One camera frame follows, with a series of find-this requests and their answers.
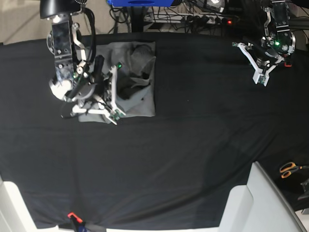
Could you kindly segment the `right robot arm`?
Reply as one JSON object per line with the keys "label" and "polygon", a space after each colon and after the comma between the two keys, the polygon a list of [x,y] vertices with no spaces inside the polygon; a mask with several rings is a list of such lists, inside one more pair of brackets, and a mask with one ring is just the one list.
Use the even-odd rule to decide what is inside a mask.
{"label": "right robot arm", "polygon": [[[52,94],[63,101],[61,111],[73,104],[69,115],[63,119],[79,116],[101,116],[110,123],[126,114],[117,104],[117,74],[122,68],[117,63],[104,73],[104,57],[97,55],[95,16],[85,7],[85,0],[42,0],[40,17],[51,21],[51,31],[46,38],[49,51],[54,55],[55,76],[49,86]],[[80,25],[72,17],[84,14],[89,21],[90,46],[81,41]]]}

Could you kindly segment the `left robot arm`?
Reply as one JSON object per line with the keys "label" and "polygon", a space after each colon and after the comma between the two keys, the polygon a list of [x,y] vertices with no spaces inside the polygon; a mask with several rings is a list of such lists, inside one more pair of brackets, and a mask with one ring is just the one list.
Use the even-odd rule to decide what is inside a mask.
{"label": "left robot arm", "polygon": [[260,42],[244,39],[245,43],[233,42],[254,68],[255,84],[267,85],[270,73],[280,64],[292,67],[291,55],[296,39],[289,27],[289,7],[284,0],[269,0],[262,4],[266,14]]}

